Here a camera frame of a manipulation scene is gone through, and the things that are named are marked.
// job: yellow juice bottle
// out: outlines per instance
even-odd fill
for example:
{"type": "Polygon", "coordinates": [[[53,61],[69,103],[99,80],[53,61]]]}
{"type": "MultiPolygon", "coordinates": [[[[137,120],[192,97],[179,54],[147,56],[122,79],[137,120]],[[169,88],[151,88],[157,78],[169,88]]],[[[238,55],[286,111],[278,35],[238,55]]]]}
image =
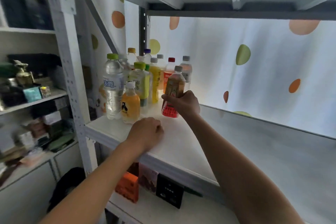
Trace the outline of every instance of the yellow juice bottle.
{"type": "Polygon", "coordinates": [[[121,99],[121,117],[125,123],[130,124],[140,118],[140,98],[134,89],[135,82],[126,82],[126,92],[121,99]]]}
{"type": "Polygon", "coordinates": [[[150,59],[150,67],[149,72],[153,75],[153,83],[152,83],[152,103],[155,104],[159,101],[159,93],[158,87],[160,83],[160,75],[161,75],[161,68],[158,67],[158,59],[151,58],[150,59]]]}

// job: green bottle cap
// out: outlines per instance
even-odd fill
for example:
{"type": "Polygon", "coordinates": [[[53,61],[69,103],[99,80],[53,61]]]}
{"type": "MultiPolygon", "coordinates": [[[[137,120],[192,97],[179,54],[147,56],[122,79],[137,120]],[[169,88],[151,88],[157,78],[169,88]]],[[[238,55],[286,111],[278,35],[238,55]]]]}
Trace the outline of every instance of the green bottle cap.
{"type": "Polygon", "coordinates": [[[116,53],[107,53],[107,59],[118,59],[118,54],[116,54],[116,53]]]}
{"type": "Polygon", "coordinates": [[[146,68],[146,64],[145,62],[134,62],[134,68],[144,70],[146,68]]]}

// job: green polka dot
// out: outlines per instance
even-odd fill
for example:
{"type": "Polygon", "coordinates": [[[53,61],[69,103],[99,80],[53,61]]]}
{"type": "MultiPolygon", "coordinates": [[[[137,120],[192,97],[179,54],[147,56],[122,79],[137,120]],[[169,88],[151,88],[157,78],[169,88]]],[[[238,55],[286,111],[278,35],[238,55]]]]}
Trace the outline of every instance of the green polka dot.
{"type": "Polygon", "coordinates": [[[245,44],[241,44],[237,51],[236,64],[238,66],[244,65],[246,62],[249,61],[250,56],[251,56],[250,48],[245,44]]]}
{"type": "Polygon", "coordinates": [[[250,115],[250,114],[247,113],[247,112],[243,112],[243,111],[237,111],[237,112],[234,112],[234,113],[238,113],[238,114],[242,114],[242,115],[245,115],[245,116],[250,116],[250,117],[252,117],[252,115],[250,115]]]}
{"type": "Polygon", "coordinates": [[[98,39],[94,34],[91,34],[92,47],[94,50],[98,48],[98,39]]]}
{"type": "Polygon", "coordinates": [[[156,39],[149,40],[150,53],[155,55],[160,51],[160,43],[156,39]]]}

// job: water bottle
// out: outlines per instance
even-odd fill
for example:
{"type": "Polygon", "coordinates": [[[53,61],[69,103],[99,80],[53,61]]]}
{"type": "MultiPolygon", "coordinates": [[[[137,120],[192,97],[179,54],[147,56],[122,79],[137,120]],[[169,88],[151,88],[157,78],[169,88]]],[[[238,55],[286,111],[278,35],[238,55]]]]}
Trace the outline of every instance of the water bottle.
{"type": "Polygon", "coordinates": [[[106,115],[109,120],[121,118],[121,98],[124,90],[123,67],[118,62],[118,54],[107,54],[104,65],[104,90],[106,92],[106,115]]]}

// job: bottle cap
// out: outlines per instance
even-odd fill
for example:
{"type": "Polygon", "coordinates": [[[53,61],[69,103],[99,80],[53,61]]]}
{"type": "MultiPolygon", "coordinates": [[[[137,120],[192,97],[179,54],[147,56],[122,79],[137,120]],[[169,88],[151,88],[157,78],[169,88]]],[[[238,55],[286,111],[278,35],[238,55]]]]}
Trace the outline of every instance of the bottle cap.
{"type": "Polygon", "coordinates": [[[118,59],[118,54],[116,54],[116,53],[107,53],[107,59],[118,59]]]}
{"type": "Polygon", "coordinates": [[[176,72],[182,72],[183,67],[181,66],[175,66],[175,71],[176,72]]]}
{"type": "Polygon", "coordinates": [[[183,56],[183,61],[190,61],[190,56],[183,56]]]}
{"type": "Polygon", "coordinates": [[[119,54],[118,59],[127,59],[127,54],[119,54]]]}
{"type": "Polygon", "coordinates": [[[134,68],[135,69],[144,70],[145,67],[146,67],[146,64],[144,62],[134,62],[134,68]]]}
{"type": "Polygon", "coordinates": [[[128,89],[134,89],[135,88],[135,82],[133,82],[133,81],[127,81],[126,82],[126,88],[128,88],[128,89]]]}
{"type": "Polygon", "coordinates": [[[127,52],[135,53],[135,48],[128,48],[128,49],[127,49],[127,52]]]}

